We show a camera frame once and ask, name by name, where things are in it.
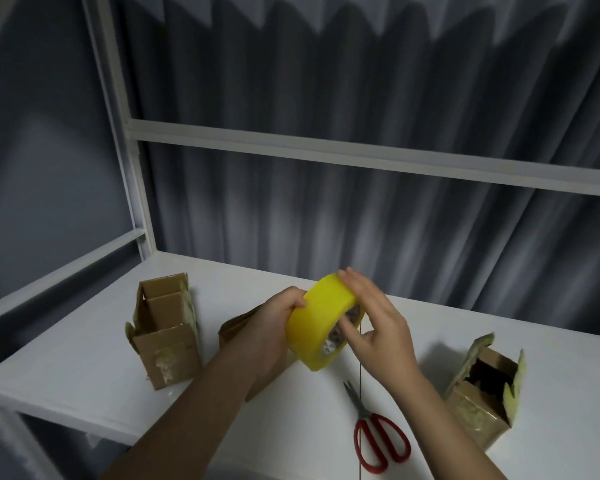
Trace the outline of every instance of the scissors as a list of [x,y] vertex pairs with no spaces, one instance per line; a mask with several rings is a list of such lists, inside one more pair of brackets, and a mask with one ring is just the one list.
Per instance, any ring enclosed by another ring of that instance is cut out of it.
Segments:
[[[365,468],[365,470],[369,473],[381,474],[384,473],[384,471],[386,471],[386,469],[389,467],[389,460],[386,459],[384,453],[382,453],[382,450],[380,450],[380,446],[378,446],[376,439],[371,433],[371,428],[369,428],[369,425],[367,424],[367,419],[371,421],[371,424],[374,425],[376,431],[380,434],[380,438],[382,438],[384,446],[387,448],[387,450],[389,450],[389,454],[391,455],[391,458],[394,460],[394,462],[404,463],[405,461],[407,461],[409,459],[409,456],[411,455],[411,444],[407,439],[407,435],[405,435],[402,432],[402,430],[398,428],[396,424],[389,418],[385,418],[384,416],[380,416],[380,414],[372,413],[371,411],[369,411],[362,403],[362,399],[360,399],[360,396],[352,386],[351,382],[345,382],[344,389],[347,390],[347,394],[349,395],[351,402],[353,402],[356,409],[358,410],[358,421],[356,423],[356,428],[353,430],[353,443],[356,446],[356,454],[358,455],[360,464]],[[389,435],[384,430],[380,421],[385,422],[389,426],[391,426],[393,430],[396,433],[398,433],[398,435],[401,437],[402,441],[404,442],[404,453],[402,455],[398,453],[398,450],[396,450],[395,446],[393,446],[393,443],[391,443],[391,438],[389,438]],[[362,432],[365,434],[367,441],[371,445],[371,448],[376,454],[376,458],[380,461],[380,464],[369,465],[365,461],[365,459],[362,458],[359,439],[360,430],[362,430]]]

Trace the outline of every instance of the white table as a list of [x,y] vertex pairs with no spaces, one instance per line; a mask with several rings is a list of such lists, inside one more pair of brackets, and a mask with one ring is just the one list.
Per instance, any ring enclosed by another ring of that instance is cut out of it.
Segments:
[[[273,293],[313,282],[158,252],[0,364],[0,405],[124,444],[133,444],[186,384],[153,391],[128,345],[138,281],[187,272],[205,361],[217,351],[222,322]],[[489,451],[510,479],[600,479],[600,337],[392,298],[409,320],[423,370],[442,387],[472,340],[496,332],[494,348],[527,352],[517,421]],[[393,419],[412,439],[404,465],[385,478],[430,478],[400,412],[350,349],[320,372],[296,363],[246,404],[216,455],[280,479],[368,478],[356,459],[356,412],[342,381],[360,384],[369,409]]]

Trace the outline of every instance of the forearm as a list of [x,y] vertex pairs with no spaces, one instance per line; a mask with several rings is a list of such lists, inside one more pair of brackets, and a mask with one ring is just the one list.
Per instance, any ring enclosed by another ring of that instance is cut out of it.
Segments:
[[462,429],[431,383],[411,374],[392,393],[436,480],[506,480]]
[[256,377],[244,341],[224,348],[101,480],[202,477]]

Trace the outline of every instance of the curtain fold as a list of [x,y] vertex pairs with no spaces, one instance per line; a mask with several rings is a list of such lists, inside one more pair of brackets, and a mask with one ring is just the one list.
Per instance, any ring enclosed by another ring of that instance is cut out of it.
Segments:
[[[600,168],[600,0],[117,0],[136,117]],[[600,333],[600,198],[147,144],[160,247]]]

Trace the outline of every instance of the yellow tape roll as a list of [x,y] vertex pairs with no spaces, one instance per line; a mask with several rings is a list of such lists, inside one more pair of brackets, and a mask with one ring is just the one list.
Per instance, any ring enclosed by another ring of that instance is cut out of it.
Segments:
[[305,308],[296,308],[287,323],[287,344],[291,352],[312,371],[327,366],[347,344],[334,327],[345,313],[358,327],[364,309],[337,274],[318,281],[304,295]]

